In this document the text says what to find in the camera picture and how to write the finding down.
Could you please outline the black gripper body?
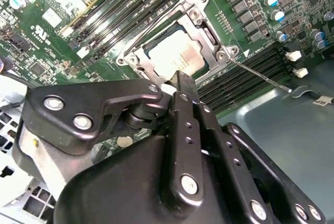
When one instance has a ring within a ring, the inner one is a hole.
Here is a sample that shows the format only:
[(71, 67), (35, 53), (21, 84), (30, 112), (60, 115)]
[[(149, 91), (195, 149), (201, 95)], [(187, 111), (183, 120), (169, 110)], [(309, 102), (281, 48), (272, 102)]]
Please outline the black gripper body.
[(56, 203), (54, 223), (232, 223), (213, 165), (202, 154), (205, 195), (188, 217), (170, 212), (160, 197), (168, 137), (147, 137), (72, 178)]

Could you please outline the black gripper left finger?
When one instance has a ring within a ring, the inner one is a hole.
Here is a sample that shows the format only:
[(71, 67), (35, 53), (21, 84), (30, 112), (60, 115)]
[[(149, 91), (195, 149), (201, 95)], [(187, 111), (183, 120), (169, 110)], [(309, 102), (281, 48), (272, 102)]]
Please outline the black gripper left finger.
[(177, 71), (159, 85), (148, 79), (42, 86), (29, 90), (23, 134), (56, 150), (30, 153), (43, 180), (59, 198), (70, 180), (90, 167), (93, 147), (146, 129), (168, 140), (162, 197), (171, 208), (197, 208), (204, 200), (199, 104), (193, 78)]

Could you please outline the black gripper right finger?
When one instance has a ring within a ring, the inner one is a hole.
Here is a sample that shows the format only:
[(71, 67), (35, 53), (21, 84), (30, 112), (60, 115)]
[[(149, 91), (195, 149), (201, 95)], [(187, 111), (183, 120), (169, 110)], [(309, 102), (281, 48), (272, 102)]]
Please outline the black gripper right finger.
[(200, 146), (209, 151), (233, 223), (326, 223), (316, 204), (239, 126), (221, 126), (200, 101), (195, 81), (182, 75), (194, 102)]

